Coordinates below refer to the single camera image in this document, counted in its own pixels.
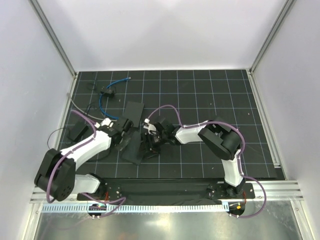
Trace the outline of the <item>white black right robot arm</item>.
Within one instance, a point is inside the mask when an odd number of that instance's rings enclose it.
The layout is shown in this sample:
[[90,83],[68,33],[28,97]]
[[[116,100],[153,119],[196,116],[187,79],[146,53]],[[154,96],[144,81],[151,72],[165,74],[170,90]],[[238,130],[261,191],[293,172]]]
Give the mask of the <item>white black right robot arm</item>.
[[230,198],[243,193],[245,177],[241,167],[241,154],[245,148],[244,137],[232,125],[206,120],[194,125],[174,126],[166,119],[143,122],[145,133],[141,134],[138,156],[143,160],[161,151],[161,146],[181,146],[189,143],[204,143],[221,159],[224,171],[224,191]]

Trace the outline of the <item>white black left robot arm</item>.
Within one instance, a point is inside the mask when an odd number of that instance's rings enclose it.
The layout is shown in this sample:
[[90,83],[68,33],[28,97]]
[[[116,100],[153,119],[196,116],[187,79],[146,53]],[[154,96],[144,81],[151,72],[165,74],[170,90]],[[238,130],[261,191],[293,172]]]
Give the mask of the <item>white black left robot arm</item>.
[[82,141],[61,150],[49,149],[34,178],[34,184],[46,193],[47,202],[61,202],[71,194],[103,199],[106,182],[95,173],[77,174],[77,170],[100,152],[111,147],[123,149],[130,140],[126,133],[133,126],[125,117],[116,121],[106,118],[92,124],[93,133]]

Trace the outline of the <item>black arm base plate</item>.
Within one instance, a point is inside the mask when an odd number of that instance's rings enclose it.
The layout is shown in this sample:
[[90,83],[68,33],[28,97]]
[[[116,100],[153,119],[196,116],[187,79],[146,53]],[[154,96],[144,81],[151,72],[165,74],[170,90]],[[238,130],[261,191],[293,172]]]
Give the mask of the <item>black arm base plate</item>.
[[198,204],[202,201],[210,203],[227,199],[251,200],[256,197],[251,183],[244,183],[236,190],[214,179],[108,180],[89,196],[109,201],[126,197],[126,203],[129,205]]

